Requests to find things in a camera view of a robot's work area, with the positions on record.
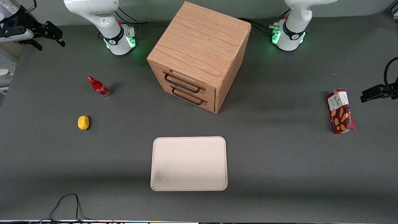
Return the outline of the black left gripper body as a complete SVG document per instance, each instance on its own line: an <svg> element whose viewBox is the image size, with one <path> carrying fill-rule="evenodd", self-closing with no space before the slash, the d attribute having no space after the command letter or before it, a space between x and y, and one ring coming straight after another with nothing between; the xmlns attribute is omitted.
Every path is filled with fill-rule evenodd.
<svg viewBox="0 0 398 224"><path fill-rule="evenodd" d="M386 87L391 95L392 100L398 99L398 82L386 82Z"/></svg>

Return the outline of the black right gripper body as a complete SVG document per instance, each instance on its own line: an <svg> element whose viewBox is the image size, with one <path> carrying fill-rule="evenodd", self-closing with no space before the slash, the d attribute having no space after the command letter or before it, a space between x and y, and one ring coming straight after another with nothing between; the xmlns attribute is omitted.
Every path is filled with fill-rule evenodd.
<svg viewBox="0 0 398 224"><path fill-rule="evenodd" d="M44 27L31 14L17 12L6 17L1 12L1 44L44 37Z"/></svg>

